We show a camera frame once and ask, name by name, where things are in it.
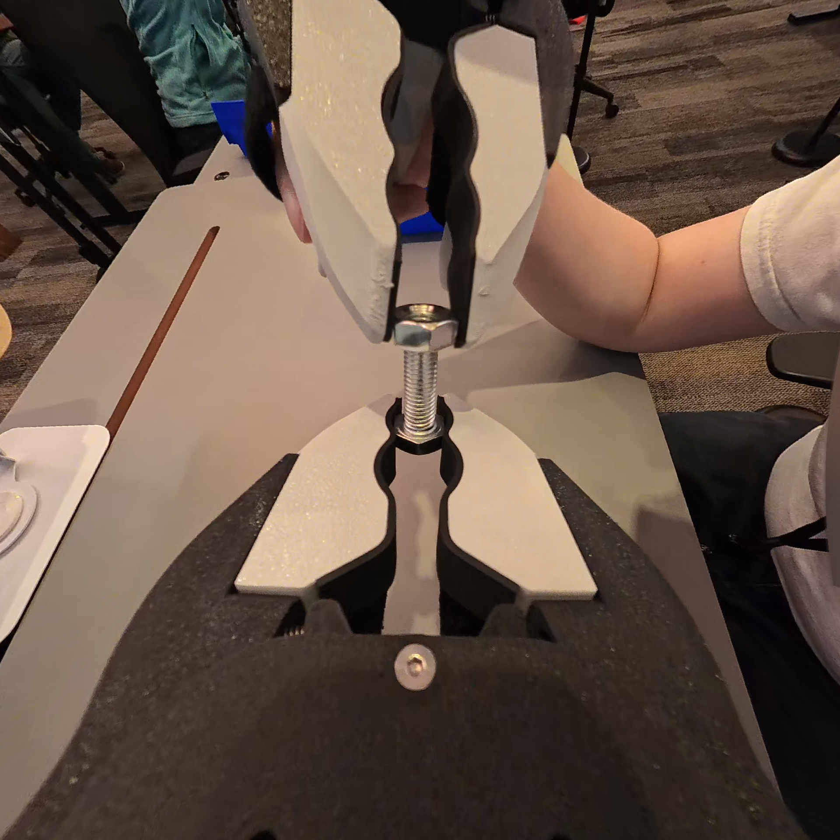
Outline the steel hex nut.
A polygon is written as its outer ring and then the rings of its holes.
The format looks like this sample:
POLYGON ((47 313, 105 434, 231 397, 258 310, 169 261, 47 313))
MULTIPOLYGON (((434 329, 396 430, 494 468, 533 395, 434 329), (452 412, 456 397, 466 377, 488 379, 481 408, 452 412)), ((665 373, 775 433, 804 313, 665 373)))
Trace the steel hex nut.
POLYGON ((458 322, 446 307, 414 303, 395 308, 393 342, 404 351, 435 353, 455 344, 458 322))

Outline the person's right hand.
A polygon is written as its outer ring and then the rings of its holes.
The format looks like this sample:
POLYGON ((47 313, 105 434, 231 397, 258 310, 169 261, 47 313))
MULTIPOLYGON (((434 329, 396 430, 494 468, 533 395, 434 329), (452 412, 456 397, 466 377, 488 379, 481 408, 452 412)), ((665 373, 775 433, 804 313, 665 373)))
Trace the person's right hand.
MULTIPOLYGON (((398 222, 401 223, 426 213, 426 189, 430 165, 427 161, 415 160, 402 178, 392 185, 389 201, 398 222)), ((276 165, 276 182, 280 200, 285 207, 292 229, 303 244, 310 245, 312 237, 304 220, 290 174, 282 161, 276 165)))

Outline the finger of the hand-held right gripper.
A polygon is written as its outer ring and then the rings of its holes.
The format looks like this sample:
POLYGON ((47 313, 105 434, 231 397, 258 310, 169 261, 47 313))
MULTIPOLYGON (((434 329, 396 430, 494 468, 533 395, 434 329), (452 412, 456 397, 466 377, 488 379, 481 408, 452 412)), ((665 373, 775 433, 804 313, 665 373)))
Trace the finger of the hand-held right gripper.
POLYGON ((507 304, 548 179, 534 38, 498 24, 453 37, 433 115, 449 173, 442 272, 461 349, 507 304))
POLYGON ((400 271, 387 195, 395 152, 382 117, 400 28, 376 1, 293 2, 290 17, 286 165, 320 267, 367 340, 381 343, 400 271))

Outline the steel hex bolt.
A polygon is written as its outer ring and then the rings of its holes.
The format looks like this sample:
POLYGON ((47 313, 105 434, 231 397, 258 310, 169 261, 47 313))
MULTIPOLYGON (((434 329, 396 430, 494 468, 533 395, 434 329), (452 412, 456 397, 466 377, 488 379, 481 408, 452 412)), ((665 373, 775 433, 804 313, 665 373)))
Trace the steel hex bolt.
POLYGON ((410 455, 440 449, 445 415, 438 400, 438 352, 403 351, 403 395, 393 427, 396 446, 410 455))

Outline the black office chair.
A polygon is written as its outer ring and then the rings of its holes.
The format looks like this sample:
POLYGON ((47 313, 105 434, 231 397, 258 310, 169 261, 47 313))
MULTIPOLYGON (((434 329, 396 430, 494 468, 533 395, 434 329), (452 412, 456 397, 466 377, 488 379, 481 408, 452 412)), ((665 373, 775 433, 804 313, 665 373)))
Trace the black office chair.
POLYGON ((125 132, 167 186, 195 181, 211 151, 180 154, 118 1, 2 1, 33 52, 52 59, 125 132))

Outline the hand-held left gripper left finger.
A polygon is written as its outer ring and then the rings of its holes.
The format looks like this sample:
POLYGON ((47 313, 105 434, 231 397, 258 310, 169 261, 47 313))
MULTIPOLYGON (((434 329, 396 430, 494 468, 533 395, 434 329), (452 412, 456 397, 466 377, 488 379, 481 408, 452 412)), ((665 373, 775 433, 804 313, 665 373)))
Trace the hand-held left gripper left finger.
POLYGON ((347 585, 395 535, 390 481, 375 473, 376 456, 392 440, 386 417, 395 402, 381 396, 302 448, 235 578, 236 592, 374 601, 387 591, 393 570, 355 595, 347 585))

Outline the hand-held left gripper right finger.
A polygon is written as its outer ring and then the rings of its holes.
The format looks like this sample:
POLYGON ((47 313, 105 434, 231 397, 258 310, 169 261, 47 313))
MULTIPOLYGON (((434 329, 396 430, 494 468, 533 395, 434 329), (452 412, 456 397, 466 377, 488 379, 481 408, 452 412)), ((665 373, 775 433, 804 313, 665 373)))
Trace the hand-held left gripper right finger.
POLYGON ((590 601, 596 584, 534 452, 456 395, 440 410, 441 592, 456 602, 590 601))

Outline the person's right forearm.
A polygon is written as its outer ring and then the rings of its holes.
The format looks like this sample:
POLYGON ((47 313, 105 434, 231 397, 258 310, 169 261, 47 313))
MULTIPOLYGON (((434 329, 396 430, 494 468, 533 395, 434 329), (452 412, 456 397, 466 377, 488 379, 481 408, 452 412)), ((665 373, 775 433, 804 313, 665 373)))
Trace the person's right forearm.
POLYGON ((658 256, 648 227, 594 196, 555 161, 514 286, 569 337, 638 352, 658 256))

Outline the black round stand base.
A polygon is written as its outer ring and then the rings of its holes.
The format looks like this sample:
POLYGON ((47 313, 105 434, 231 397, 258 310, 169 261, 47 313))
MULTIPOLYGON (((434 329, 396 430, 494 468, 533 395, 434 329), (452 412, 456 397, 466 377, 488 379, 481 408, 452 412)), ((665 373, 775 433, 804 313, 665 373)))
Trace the black round stand base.
POLYGON ((839 155, 839 136, 830 129, 839 113, 839 99, 815 129, 800 129, 787 133, 775 143, 773 157, 802 168, 818 169, 839 155))

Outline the white stand base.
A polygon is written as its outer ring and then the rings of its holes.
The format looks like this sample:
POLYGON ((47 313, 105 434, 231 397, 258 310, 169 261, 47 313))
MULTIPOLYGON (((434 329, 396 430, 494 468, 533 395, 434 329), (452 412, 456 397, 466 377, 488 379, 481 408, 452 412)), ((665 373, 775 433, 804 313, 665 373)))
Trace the white stand base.
POLYGON ((100 425, 2 433, 2 642, 22 618, 109 445, 100 425))

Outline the person's dark trousers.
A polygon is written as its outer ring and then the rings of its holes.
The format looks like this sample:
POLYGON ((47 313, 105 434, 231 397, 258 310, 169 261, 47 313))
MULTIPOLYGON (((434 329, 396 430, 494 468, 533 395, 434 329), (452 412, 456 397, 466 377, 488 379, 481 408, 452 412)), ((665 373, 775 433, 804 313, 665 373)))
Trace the person's dark trousers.
POLYGON ((838 838, 838 588, 826 552, 765 540, 823 514, 823 426, 763 413, 660 416, 784 802, 838 838))

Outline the black pole stand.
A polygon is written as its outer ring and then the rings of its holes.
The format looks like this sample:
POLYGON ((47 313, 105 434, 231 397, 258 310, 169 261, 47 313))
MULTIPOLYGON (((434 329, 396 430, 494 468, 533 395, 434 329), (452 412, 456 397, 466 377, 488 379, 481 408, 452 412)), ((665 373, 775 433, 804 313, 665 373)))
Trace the black pole stand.
MULTIPOLYGON (((595 19, 597 16, 598 7, 599 1, 590 1, 588 2, 586 8, 587 15, 584 24, 584 35, 581 46, 581 52, 576 63, 576 67, 574 69, 573 96, 571 100, 570 115, 566 129, 566 136, 568 137, 571 143, 573 141, 574 127, 579 109, 583 82, 587 71, 587 63, 590 55, 590 49, 592 46, 592 38, 595 31, 595 19)), ((592 164, 591 156, 588 152, 586 152, 582 147, 578 145, 573 144, 572 151, 574 154, 574 161, 577 165, 579 173, 581 175, 585 174, 592 164)))

